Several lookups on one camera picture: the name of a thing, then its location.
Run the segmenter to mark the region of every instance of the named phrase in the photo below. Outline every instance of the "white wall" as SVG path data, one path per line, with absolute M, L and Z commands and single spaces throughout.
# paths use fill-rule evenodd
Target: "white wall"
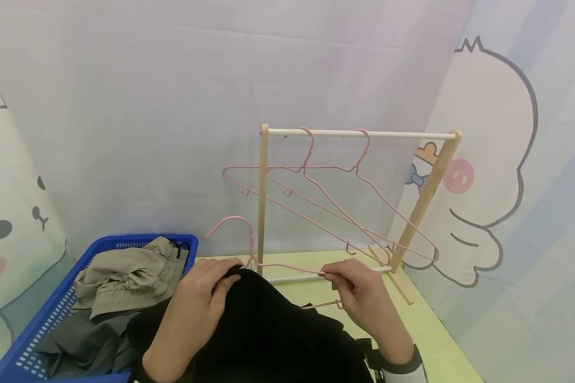
M 423 130 L 471 2 L 0 1 L 0 90 L 74 254 L 113 233 L 202 237 L 227 215 L 255 223 L 255 198 L 220 174 L 257 163 L 262 122 Z M 273 163 L 299 163 L 305 141 L 272 140 Z M 364 144 L 321 141 L 312 164 L 352 163 Z M 390 201 L 415 145 L 376 143 L 363 164 Z M 254 173 L 239 177 L 255 186 Z M 363 185 L 320 177 L 348 211 L 389 229 L 391 214 Z M 267 214 L 268 251 L 341 247 L 290 213 Z M 365 242 L 334 218 L 313 217 Z M 242 253 L 244 233 L 224 229 L 202 252 Z

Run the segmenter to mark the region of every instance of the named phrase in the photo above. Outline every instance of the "cartoon bunny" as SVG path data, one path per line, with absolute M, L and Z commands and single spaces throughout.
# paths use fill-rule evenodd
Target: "cartoon bunny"
M 13 342 L 1 310 L 62 258 L 64 244 L 44 182 L 0 95 L 0 358 Z
M 427 132 L 461 130 L 463 138 L 430 203 L 421 229 L 439 249 L 436 263 L 413 253 L 405 263 L 434 266 L 463 287 L 477 284 L 479 270 L 502 261 L 502 247 L 490 228 L 511 216 L 522 201 L 521 167 L 537 133 L 537 100 L 529 80 L 511 61 L 465 40 L 457 49 L 430 116 Z M 422 142 L 409 170 L 400 209 L 413 210 L 442 142 Z M 395 218 L 390 238 L 404 221 Z M 420 236 L 413 249 L 432 256 Z

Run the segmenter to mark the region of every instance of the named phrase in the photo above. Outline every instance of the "pink wire hanger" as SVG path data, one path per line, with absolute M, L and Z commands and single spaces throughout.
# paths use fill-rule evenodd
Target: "pink wire hanger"
M 328 200 L 331 201 L 332 204 L 335 205 L 339 210 L 341 210 L 341 213 L 343 213 L 343 214 L 344 214 L 346 217 L 348 217 L 349 219 L 345 219 L 344 217 L 341 217 L 340 215 L 334 213 L 333 211 L 331 211 L 331 210 L 329 210 L 329 209 L 327 209 L 327 208 L 325 208 L 325 207 L 319 205 L 319 203 L 316 203 L 316 202 L 312 201 L 311 199 L 309 199 L 309 198 L 307 198 L 307 197 L 304 197 L 303 194 L 297 193 L 295 190 L 293 190 L 293 189 L 291 189 L 291 188 L 288 188 L 288 186 L 286 186 L 286 185 L 282 184 L 281 182 L 275 180 L 274 178 L 268 176 L 268 179 L 269 179 L 269 180 L 271 180 L 272 182 L 275 182 L 276 184 L 278 184 L 278 185 L 282 186 L 283 188 L 289 190 L 289 193 L 288 193 L 288 194 L 286 194 L 285 191 L 283 192 L 283 194 L 286 195 L 286 197 L 289 197 L 290 195 L 292 195 L 292 193 L 296 193 L 296 195 L 298 195 L 299 197 L 305 199 L 305 201 L 311 202 L 313 205 L 319 206 L 321 209 L 327 211 L 328 213 L 333 214 L 333 215 L 335 215 L 336 217 L 339 217 L 339 218 L 343 219 L 344 221 L 347 221 L 347 222 L 352 223 L 353 225 L 357 226 L 358 229 L 360 229 L 361 231 L 363 231 L 363 233 L 366 234 L 369 238 L 371 238 L 373 242 L 375 242 L 378 246 L 380 246 L 382 249 L 384 249 L 384 251 L 385 251 L 385 246 L 382 246 L 380 243 L 378 243 L 377 241 L 375 241 L 375 239 L 372 238 L 372 237 L 369 235 L 369 233 L 372 234 L 372 235 L 375 235 L 375 236 L 377 236 L 377 237 L 379 237 L 379 238 L 383 238 L 383 239 L 385 239 L 386 241 L 392 243 L 392 245 L 393 245 L 393 246 L 392 246 L 392 250 L 394 250 L 394 249 L 396 248 L 396 246 L 399 246 L 399 247 L 403 247 L 405 250 L 410 251 L 410 252 L 413 253 L 413 254 L 419 255 L 420 257 L 423 257 L 423 258 L 426 258 L 426 259 L 429 259 L 429 260 L 432 261 L 432 262 L 436 262 L 436 261 L 438 260 L 439 250 L 438 250 L 437 246 L 436 246 L 423 232 L 421 232 L 421 230 L 420 230 L 416 225 L 414 225 L 411 221 L 409 221 L 409 219 L 408 219 L 407 217 L 405 217 L 405 215 L 402 214 L 402 213 L 400 212 L 400 210 L 398 210 L 395 206 L 393 206 L 392 203 L 390 203 L 390 202 L 384 197 L 384 195 L 379 191 L 379 189 L 377 189 L 377 187 L 375 186 L 375 184 L 373 184 L 371 181 L 367 180 L 366 178 L 362 177 L 362 176 L 359 174 L 359 171 L 360 171 L 360 163 L 363 161 L 364 157 L 368 154 L 368 148 L 369 148 L 369 146 L 371 145 L 371 136 L 368 134 L 368 132 L 367 132 L 366 130 L 364 130 L 364 129 L 356 129 L 357 131 L 362 132 L 362 133 L 365 134 L 365 136 L 367 137 L 367 145 L 365 146 L 365 148 L 364 148 L 364 150 L 363 150 L 363 153 L 360 155 L 360 158 L 358 158 L 358 160 L 356 161 L 356 164 L 355 164 L 354 166 L 352 166 L 351 169 L 345 169 L 345 168 L 340 167 L 340 166 L 307 166 L 307 162 L 308 162 L 308 160 L 309 160 L 309 157 L 311 157 L 311 154 L 312 154 L 312 151 L 313 151 L 313 145 L 314 145 L 315 138 L 313 137 L 313 134 L 311 133 L 311 130 L 309 130 L 308 128 L 301 128 L 301 129 L 303 129 L 304 131 L 306 131 L 307 133 L 309 133 L 309 136 L 311 137 L 311 145 L 309 146 L 309 152 L 308 152 L 308 154 L 307 154 L 307 157 L 305 158 L 305 161 L 303 162 L 303 165 L 301 165 L 299 168 L 294 168 L 294 167 L 292 167 L 292 166 L 273 166 L 273 167 L 271 168 L 271 167 L 269 166 L 268 170 L 270 171 L 270 169 L 288 169 L 288 170 L 290 170 L 291 172 L 298 173 L 298 172 L 300 172 L 300 170 L 303 170 L 303 169 L 304 169 L 305 178 L 307 178 L 307 180 L 309 180 L 309 181 L 314 182 L 315 185 L 317 185 L 318 188 L 322 191 L 322 193 L 324 193 L 324 195 L 328 198 Z M 369 186 L 371 186 L 371 187 L 373 188 L 373 190 L 377 193 L 377 195 L 378 195 L 379 197 L 381 197 L 381 199 L 384 201 L 384 203 L 385 203 L 387 206 L 389 206 L 392 210 L 394 210 L 408 225 L 411 225 L 411 226 L 422 236 L 422 238 L 424 238 L 424 239 L 426 240 L 426 242 L 428 242 L 428 243 L 430 243 L 430 245 L 432 245 L 432 247 L 434 248 L 433 257 L 430 258 L 430 257 L 428 257 L 427 255 L 421 254 L 421 253 L 419 253 L 419 252 L 416 251 L 416 250 L 413 250 L 413 249 L 411 249 L 411 248 L 409 248 L 409 247 L 407 247 L 407 246 L 401 245 L 400 243 L 398 243 L 398 242 L 396 242 L 396 241 L 393 241 L 392 239 L 385 238 L 383 235 L 377 234 L 377 233 L 375 233 L 375 232 L 373 232 L 373 231 L 371 231 L 371 230 L 369 230 L 369 229 L 367 229 L 367 228 L 365 228 L 365 227 L 363 227 L 363 226 L 360 226 L 360 225 L 359 225 L 358 223 L 356 223 L 351 217 L 349 217 L 349 216 L 344 212 L 343 209 L 341 209 L 338 205 L 336 205 L 336 203 L 332 200 L 332 198 L 329 197 L 329 195 L 327 194 L 327 192 L 325 192 L 325 189 L 324 189 L 318 182 L 312 180 L 310 177 L 308 177 L 308 176 L 306 175 L 307 169 L 339 169 L 339 170 L 341 170 L 341 171 L 343 171 L 343 172 L 346 172 L 346 173 L 352 173 L 353 170 L 356 170 L 356 177 L 357 177 L 357 178 L 359 178 L 360 180 L 366 182 Z
M 294 267 L 294 266 L 290 266 L 290 265 L 286 265 L 284 263 L 258 263 L 258 260 L 254 257 L 253 255 L 253 243 L 254 243 L 254 238 L 253 238 L 253 230 L 251 229 L 251 222 L 247 220 L 247 218 L 241 217 L 241 216 L 230 216 L 230 217 L 226 217 L 223 218 L 221 221 L 219 221 L 217 223 L 217 225 L 215 225 L 214 228 L 211 229 L 211 231 L 209 231 L 209 233 L 204 237 L 204 239 L 207 239 L 208 237 L 211 237 L 211 235 L 213 233 L 215 233 L 215 231 L 217 229 L 219 229 L 219 226 L 221 226 L 224 222 L 226 221 L 230 221 L 231 219 L 239 219 L 240 221 L 244 221 L 245 223 L 247 223 L 247 226 L 249 227 L 250 230 L 250 256 L 247 259 L 247 263 L 246 265 L 243 267 L 244 269 L 248 269 L 248 267 L 252 266 L 252 263 L 255 263 L 255 265 L 257 266 L 261 266 L 261 267 L 269 267 L 269 266 L 282 266 L 282 267 L 287 267 L 288 269 L 292 269 L 292 270 L 298 270 L 298 271 L 303 271 L 304 273 L 312 273 L 312 274 L 317 274 L 320 277 L 325 275 L 324 271 L 313 271 L 313 270 L 306 270 L 306 269 L 300 269 L 299 267 Z M 340 300 L 334 300 L 332 302 L 326 302 L 326 303 L 320 303 L 319 305 L 312 305 L 312 306 L 305 306 L 303 307 L 304 310 L 309 310 L 312 308 L 316 308 L 316 307 L 322 307 L 322 306 L 329 306 L 329 305 L 336 305 L 339 309 L 343 309 L 343 306 L 341 306 L 341 301 Z
M 301 165 L 299 168 L 293 168 L 292 166 L 269 166 L 268 169 L 269 169 L 269 170 L 270 170 L 270 169 L 288 169 L 288 170 L 290 170 L 291 172 L 294 172 L 294 173 L 300 172 L 301 169 L 306 168 L 307 162 L 308 162 L 308 160 L 309 160 L 309 158 L 311 157 L 311 154 L 312 154 L 312 152 L 313 152 L 313 145 L 314 145 L 314 144 L 315 144 L 315 141 L 312 140 L 311 146 L 309 147 L 309 152 L 308 152 L 308 154 L 307 154 L 307 157 L 305 158 L 305 160 L 303 161 L 302 165 Z M 222 175 L 223 175 L 223 177 L 226 178 L 228 181 L 230 181 L 230 182 L 232 182 L 232 183 L 234 183 L 234 184 L 236 184 L 236 185 L 239 185 L 239 186 L 242 187 L 243 189 L 247 190 L 247 193 L 243 191 L 243 195 L 248 195 L 250 192 L 253 192 L 253 193 L 255 193 L 255 194 L 259 194 L 257 191 L 255 191 L 255 190 L 249 188 L 248 186 L 243 185 L 242 183 L 240 183 L 240 182 L 234 180 L 234 178 L 228 177 L 227 174 L 226 174 L 226 170 L 228 170 L 228 169 L 254 169 L 254 168 L 259 169 L 259 167 L 260 167 L 260 166 L 228 166 L 228 167 L 224 168 L 224 170 L 223 170 L 223 172 L 222 172 Z M 352 245 L 351 243 L 349 243 L 349 241 L 347 241 L 347 240 L 345 240 L 345 239 L 339 237 L 339 235 L 337 235 L 336 233 L 334 233 L 332 230 L 329 230 L 329 229 L 327 229 L 326 227 L 321 226 L 319 223 L 313 221 L 311 218 L 308 218 L 308 217 L 304 216 L 304 215 L 301 214 L 299 211 L 296 211 L 296 210 L 294 210 L 294 209 L 292 209 L 292 208 L 290 208 L 290 207 L 284 205 L 283 203 L 281 203 L 281 202 L 279 202 L 279 201 L 276 201 L 275 199 L 273 199 L 273 198 L 271 198 L 271 197 L 268 197 L 268 195 L 266 196 L 266 199 L 269 200 L 269 201 L 271 201 L 271 202 L 276 203 L 277 205 L 279 205 L 279 206 L 281 206 L 281 207 L 283 207 L 283 208 L 285 208 L 285 209 L 288 209 L 289 211 L 292 211 L 292 213 L 298 215 L 299 217 L 305 219 L 305 220 L 308 221 L 308 222 L 313 223 L 315 226 L 319 227 L 320 229 L 323 229 L 323 230 L 326 231 L 328 234 L 331 234 L 333 237 L 339 239 L 340 241 L 343 241 L 343 242 L 345 243 L 345 245 L 346 245 L 345 249 L 348 249 L 348 247 L 351 246 L 351 247 L 353 247 L 354 249 L 356 249 L 357 251 L 360 251 L 361 253 L 363 253 L 364 255 L 367 255 L 367 257 L 370 257 L 370 258 L 376 260 L 377 262 L 380 262 L 380 263 L 382 263 L 382 264 L 384 264 L 384 265 L 388 265 L 388 264 L 389 264 L 389 254 L 388 254 L 388 261 L 387 261 L 387 262 L 382 262 L 382 261 L 380 261 L 380 259 L 378 259 L 375 255 L 368 254 L 366 251 L 360 249 L 359 247 L 357 247 L 357 246 L 355 246 L 355 245 Z M 347 215 L 347 213 L 345 213 L 343 209 L 341 209 L 339 206 L 337 206 L 334 201 L 331 200 L 331 202 L 332 202 L 337 208 L 339 208 L 341 211 L 343 211 L 343 213 L 344 213 L 345 215 Z M 358 225 L 358 223 L 356 223 L 356 222 L 353 221 L 352 219 L 351 219 L 351 221 L 348 221 L 348 222 L 349 222 L 349 223 L 352 223 L 352 224 L 355 224 L 355 225 Z M 370 237 L 370 236 L 369 236 L 369 238 L 371 238 L 372 241 L 374 241 L 375 243 L 377 243 L 377 245 L 381 246 L 381 247 L 384 249 L 384 251 L 386 252 L 386 254 L 388 253 L 388 252 L 385 250 L 385 248 L 383 247 L 383 245 L 381 245 L 380 243 L 378 243 L 377 241 L 375 241 L 374 238 L 372 238 L 372 237 Z
M 358 161 L 356 162 L 356 165 L 353 166 L 351 169 L 344 169 L 344 168 L 341 168 L 341 167 L 339 167 L 339 166 L 307 166 L 308 160 L 309 160 L 309 158 L 311 157 L 311 154 L 312 154 L 312 152 L 313 152 L 313 146 L 314 146 L 314 144 L 315 144 L 315 139 L 313 138 L 313 135 L 311 134 L 311 132 L 309 131 L 309 129 L 307 129 L 307 128 L 302 128 L 302 129 L 305 130 L 307 133 L 309 133 L 309 136 L 311 137 L 311 145 L 309 146 L 309 151 L 308 151 L 307 156 L 305 157 L 305 160 L 303 161 L 302 165 L 300 165 L 300 166 L 298 166 L 298 167 L 296 167 L 296 166 L 269 166 L 269 167 L 268 167 L 268 171 L 270 171 L 271 169 L 288 169 L 288 170 L 291 171 L 291 172 L 298 173 L 298 172 L 300 172 L 300 170 L 303 170 L 303 169 L 305 169 L 305 168 L 307 168 L 307 167 L 308 167 L 309 169 L 339 169 L 339 170 L 342 170 L 342 171 L 344 171 L 344 172 L 352 172 L 353 169 L 356 169 L 356 174 L 357 174 L 358 178 L 360 178 L 361 180 L 364 180 L 364 181 L 367 182 L 369 185 L 371 185 L 371 186 L 373 187 L 373 189 L 375 189 L 375 191 L 377 192 L 377 194 L 379 194 L 379 195 L 383 198 L 384 202 L 386 202 L 393 210 L 397 211 L 396 208 L 394 208 L 394 207 L 391 205 L 391 203 L 389 203 L 387 200 L 385 200 L 385 198 L 383 197 L 383 195 L 381 195 L 381 193 L 379 192 L 379 190 L 376 188 L 375 185 L 372 184 L 372 182 L 370 182 L 370 181 L 366 180 L 365 178 L 361 177 L 361 176 L 359 175 L 359 173 L 358 173 L 360 162 L 363 160 L 363 158 L 364 158 L 364 157 L 366 156 L 366 154 L 368 153 L 368 147 L 369 147 L 369 145 L 371 144 L 371 138 L 369 137 L 368 132 L 366 132 L 364 129 L 358 129 L 358 130 L 360 130 L 361 132 L 363 132 L 363 133 L 367 136 L 367 138 L 368 138 L 368 144 L 367 144 L 367 146 L 365 147 L 365 149 L 364 149 L 363 153 L 361 154 L 360 158 L 358 158 Z M 247 165 L 244 165 L 244 166 L 228 166 L 228 167 L 224 168 L 223 173 L 222 173 L 222 174 L 223 174 L 223 177 L 226 178 L 228 181 L 230 181 L 230 182 L 232 182 L 232 183 L 234 183 L 234 184 L 240 186 L 240 187 L 243 188 L 244 190 L 247 190 L 247 193 L 243 191 L 243 194 L 244 194 L 244 195 L 248 195 L 248 194 L 250 193 L 250 191 L 253 192 L 253 193 L 255 193 L 255 194 L 258 194 L 258 192 L 256 192 L 255 190 L 253 190 L 253 189 L 251 189 L 251 188 L 248 188 L 248 186 L 243 185 L 242 183 L 240 183 L 240 182 L 234 180 L 234 178 L 231 178 L 231 177 L 227 176 L 226 171 L 227 171 L 228 169 L 259 169 L 259 166 L 247 166 Z M 434 252 L 434 257 L 433 257 L 433 258 L 430 258 L 430 257 L 428 257 L 427 255 L 421 254 L 421 253 L 419 253 L 419 252 L 416 251 L 416 250 L 410 249 L 409 247 L 400 245 L 399 243 L 397 243 L 396 241 L 393 241 L 392 239 L 386 238 L 386 237 L 384 237 L 383 235 L 377 234 L 377 233 L 375 233 L 375 232 L 372 231 L 372 230 L 369 230 L 369 229 L 367 229 L 367 228 L 365 228 L 365 227 L 363 227 L 363 226 L 360 226 L 360 225 L 359 225 L 355 220 L 353 220 L 343 209 L 341 209 L 341 208 L 336 204 L 335 201 L 333 201 L 333 200 L 329 197 L 328 193 L 325 192 L 325 190 L 323 189 L 323 187 L 322 187 L 318 182 L 312 180 L 310 177 L 307 177 L 307 179 L 308 179 L 309 181 L 312 181 L 313 183 L 315 183 L 315 184 L 323 191 L 323 193 L 326 195 L 326 197 L 328 198 L 328 200 L 331 201 L 331 202 L 333 203 L 333 205 L 335 205 L 339 210 L 341 210 L 341 212 L 344 213 L 344 214 L 346 215 L 346 217 L 348 217 L 348 218 L 341 217 L 339 214 L 336 214 L 335 212 L 333 212 L 333 211 L 331 211 L 331 210 L 329 210 L 329 209 L 327 209 L 327 208 L 325 208 L 325 207 L 319 205 L 318 203 L 312 201 L 311 199 L 309 199 L 309 198 L 307 198 L 307 197 L 304 197 L 303 194 L 297 193 L 295 190 L 289 188 L 288 186 L 286 186 L 286 185 L 284 185 L 283 183 L 281 183 L 281 182 L 275 180 L 274 178 L 272 178 L 272 177 L 270 177 L 270 176 L 268 176 L 268 178 L 269 178 L 271 181 L 273 181 L 273 182 L 277 183 L 278 185 L 282 186 L 282 187 L 285 188 L 286 190 L 289 190 L 289 193 L 288 193 L 288 194 L 286 193 L 286 191 L 284 191 L 284 193 L 283 193 L 284 195 L 286 195 L 286 197 L 289 197 L 292 193 L 296 193 L 296 194 L 299 195 L 301 198 L 304 198 L 304 199 L 307 200 L 308 202 L 311 202 L 312 204 L 314 204 L 314 205 L 316 205 L 316 206 L 319 206 L 321 209 L 327 211 L 328 213 L 331 213 L 331 214 L 335 215 L 336 217 L 338 217 L 338 218 L 340 218 L 340 219 L 343 219 L 344 221 L 349 222 L 349 223 L 351 223 L 351 224 L 357 226 L 361 231 L 363 231 L 363 233 L 367 234 L 367 236 L 368 236 L 373 242 L 375 242 L 378 246 L 380 246 L 382 249 L 384 249 L 384 251 L 386 252 L 386 254 L 388 254 L 388 251 L 385 250 L 385 246 L 381 245 L 379 242 L 377 242 L 377 241 L 375 240 L 375 238 L 372 238 L 369 234 L 375 235 L 375 236 L 377 236 L 378 238 L 383 238 L 383 239 L 385 239 L 386 241 L 388 241 L 388 242 L 390 242 L 390 243 L 393 243 L 394 246 L 404 247 L 406 250 L 411 251 L 412 253 L 414 253 L 414 254 L 416 254 L 416 255 L 419 255 L 420 257 L 429 259 L 429 260 L 432 261 L 432 262 L 436 262 L 436 261 L 437 261 L 437 258 L 438 258 L 438 251 L 437 251 L 437 250 Z M 368 254 L 366 251 L 361 250 L 359 247 L 352 245 L 349 241 L 347 241 L 347 240 L 345 240 L 345 239 L 339 237 L 339 235 L 337 235 L 337 234 L 333 233 L 331 230 L 328 230 L 327 228 L 321 226 L 319 223 L 313 221 L 312 219 L 310 219 L 310 218 L 308 218 L 308 217 L 305 217 L 303 214 L 299 213 L 298 211 L 289 208 L 288 206 L 284 205 L 283 203 L 281 203 L 281 202 L 279 202 L 279 201 L 276 201 L 275 199 L 273 199 L 273 198 L 271 198 L 271 197 L 268 197 L 268 196 L 267 196 L 266 198 L 267 198 L 269 201 L 274 202 L 274 203 L 276 203 L 277 205 L 282 206 L 282 207 L 285 208 L 285 209 L 288 209 L 289 211 L 292 211 L 292 213 L 295 213 L 295 214 L 298 215 L 299 217 L 301 217 L 301 218 L 307 220 L 308 222 L 313 223 L 315 226 L 319 227 L 320 229 L 323 229 L 324 231 L 326 231 L 327 233 L 331 234 L 333 237 L 339 239 L 340 241 L 343 241 L 343 242 L 345 243 L 345 245 L 346 245 L 346 246 L 345 246 L 345 250 L 347 251 L 347 253 L 348 253 L 349 255 L 355 255 L 355 253 L 351 253 L 351 252 L 349 251 L 349 246 L 351 246 L 351 247 L 353 247 L 355 250 L 360 251 L 360 253 L 363 253 L 363 254 L 367 255 L 368 257 L 373 258 L 373 259 L 375 259 L 376 261 L 378 261 L 378 262 L 380 262 L 380 263 L 382 263 L 382 264 L 384 264 L 384 265 L 388 265 L 388 263 L 389 263 L 389 254 L 388 254 L 388 262 L 383 262 L 383 261 L 381 261 L 380 259 L 378 259 L 377 257 L 375 257 L 374 255 Z M 397 213 L 399 213 L 399 216 L 402 217 L 403 219 L 405 219 L 406 222 L 412 224 L 411 222 L 408 221 L 408 219 L 406 219 L 406 218 L 404 217 L 403 214 L 400 213 L 400 211 L 397 211 Z

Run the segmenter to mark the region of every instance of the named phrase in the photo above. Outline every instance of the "person's right hand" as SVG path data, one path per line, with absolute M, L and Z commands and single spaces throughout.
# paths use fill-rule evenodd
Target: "person's right hand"
M 324 278 L 339 291 L 343 307 L 353 322 L 371 335 L 381 355 L 393 364 L 413 357 L 413 340 L 385 289 L 383 277 L 357 259 L 322 267 Z

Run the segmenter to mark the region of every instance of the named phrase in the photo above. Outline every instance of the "white sleeve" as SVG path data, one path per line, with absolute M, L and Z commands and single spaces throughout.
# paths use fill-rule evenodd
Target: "white sleeve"
M 420 367 L 409 374 L 392 374 L 383 370 L 383 376 L 385 378 L 385 383 L 427 383 L 426 374 L 424 372 L 424 365 L 420 364 Z

